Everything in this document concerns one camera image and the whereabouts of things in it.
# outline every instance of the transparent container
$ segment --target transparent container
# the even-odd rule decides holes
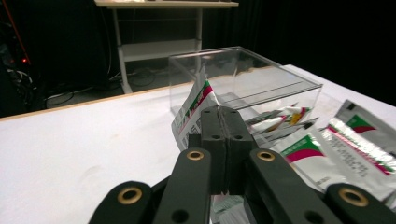
[[[173,55],[168,62],[170,109],[174,115],[201,69],[205,69],[219,103],[238,110],[244,120],[287,105],[313,108],[322,87],[241,47]]]

